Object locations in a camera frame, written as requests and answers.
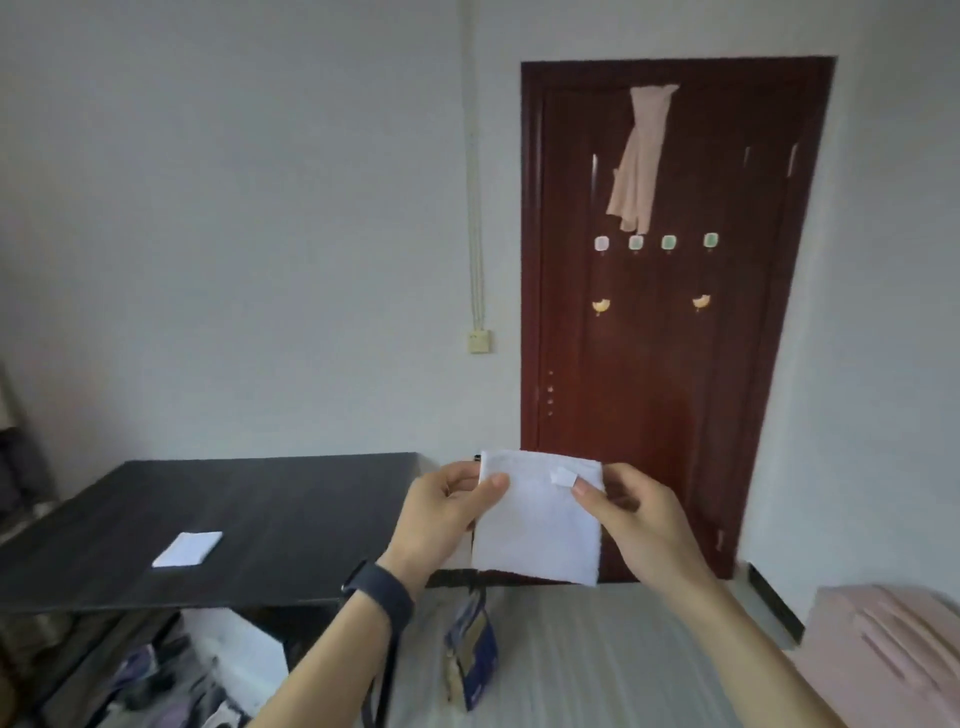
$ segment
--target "wall switch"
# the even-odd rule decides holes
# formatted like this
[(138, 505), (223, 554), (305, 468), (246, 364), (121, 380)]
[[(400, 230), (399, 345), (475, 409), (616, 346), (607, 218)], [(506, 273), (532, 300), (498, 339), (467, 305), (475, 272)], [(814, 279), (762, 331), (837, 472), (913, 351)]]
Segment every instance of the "wall switch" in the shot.
[(490, 331), (486, 328), (471, 331), (467, 350), (470, 353), (490, 353)]

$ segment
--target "door panel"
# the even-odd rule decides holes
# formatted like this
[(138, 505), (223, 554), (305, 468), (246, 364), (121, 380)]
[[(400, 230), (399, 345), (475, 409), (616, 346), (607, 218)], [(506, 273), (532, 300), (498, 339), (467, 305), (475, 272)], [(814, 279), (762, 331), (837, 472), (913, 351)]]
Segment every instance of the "door panel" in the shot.
[[(633, 126), (629, 85), (542, 93), (533, 445), (629, 462), (666, 483), (716, 565), (712, 552), (732, 561), (724, 535), (742, 517), (745, 489), (731, 480), (758, 430), (751, 383), (809, 95), (796, 80), (705, 78), (686, 79), (673, 96), (639, 251), (606, 214)], [(719, 234), (717, 248), (704, 247), (707, 232)], [(670, 252), (660, 248), (666, 234), (678, 239)], [(598, 235), (610, 239), (602, 253)], [(705, 294), (710, 303), (698, 309)], [(595, 312), (603, 299), (609, 309)], [(605, 543), (601, 579), (627, 577)]]

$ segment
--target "wall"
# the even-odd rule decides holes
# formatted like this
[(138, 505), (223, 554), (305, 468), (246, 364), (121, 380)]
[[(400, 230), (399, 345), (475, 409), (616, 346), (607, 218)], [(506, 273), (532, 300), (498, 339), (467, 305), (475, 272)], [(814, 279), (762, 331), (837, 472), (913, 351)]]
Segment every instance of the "wall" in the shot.
[(889, 3), (866, 36), (843, 205), (778, 370), (741, 542), (801, 617), (821, 584), (960, 600), (957, 27), (949, 0)]
[(790, 352), (872, 4), (479, 0), (496, 354), (470, 357), (452, 2), (7, 0), (0, 352), (61, 488), (129, 457), (517, 445), (525, 60), (842, 57)]

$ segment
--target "electrical wire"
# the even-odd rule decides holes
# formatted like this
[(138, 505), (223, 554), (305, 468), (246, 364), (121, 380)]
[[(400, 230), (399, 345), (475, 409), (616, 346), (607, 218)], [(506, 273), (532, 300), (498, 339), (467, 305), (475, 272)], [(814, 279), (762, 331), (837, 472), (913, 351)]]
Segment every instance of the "electrical wire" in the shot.
[(480, 153), (477, 121), (477, 78), (473, 54), (473, 0), (459, 0), (460, 74), (464, 97), (464, 147), (467, 155), (467, 245), (470, 312), (473, 329), (484, 327), (483, 237), (480, 228)]

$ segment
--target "blue package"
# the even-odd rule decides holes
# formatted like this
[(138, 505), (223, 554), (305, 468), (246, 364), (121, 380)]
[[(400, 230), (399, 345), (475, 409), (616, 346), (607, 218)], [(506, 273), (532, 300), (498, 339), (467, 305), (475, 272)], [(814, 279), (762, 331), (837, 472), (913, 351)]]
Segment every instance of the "blue package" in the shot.
[(487, 615), (487, 591), (470, 592), (467, 604), (444, 637), (446, 696), (472, 711), (496, 670), (496, 638)]

